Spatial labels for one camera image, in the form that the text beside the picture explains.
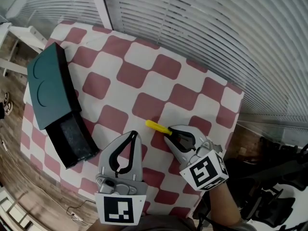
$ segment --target yellow tool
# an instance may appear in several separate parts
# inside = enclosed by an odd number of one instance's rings
[[[168,135],[172,134],[172,131],[170,131],[168,128],[166,128],[166,127],[164,127],[162,125],[159,125],[156,122],[153,122],[151,120],[146,120],[145,124],[146,124],[146,126],[148,126],[150,128],[153,128],[154,130],[157,130],[157,131],[159,131],[161,133],[166,133]]]

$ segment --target white marker cube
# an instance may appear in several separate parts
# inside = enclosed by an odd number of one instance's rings
[[[194,190],[208,191],[229,178],[225,164],[214,150],[180,172]]]

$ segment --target chair backrest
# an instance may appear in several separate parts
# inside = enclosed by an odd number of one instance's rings
[[[39,53],[41,51],[37,48],[43,50],[47,44],[47,40],[33,26],[11,26],[10,32]]]

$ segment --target forearm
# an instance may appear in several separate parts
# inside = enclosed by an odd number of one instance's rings
[[[123,226],[101,224],[100,220],[97,219],[87,231],[120,231],[122,228]]]
[[[233,226],[241,221],[241,214],[226,183],[210,190],[211,219],[223,226]]]

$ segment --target sandal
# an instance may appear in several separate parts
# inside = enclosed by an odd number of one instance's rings
[[[9,102],[5,107],[4,107],[4,111],[5,111],[5,114],[8,116],[12,110],[14,108],[14,105],[12,102]]]
[[[8,104],[9,98],[10,98],[10,94],[6,92],[4,94],[3,107],[5,107]]]

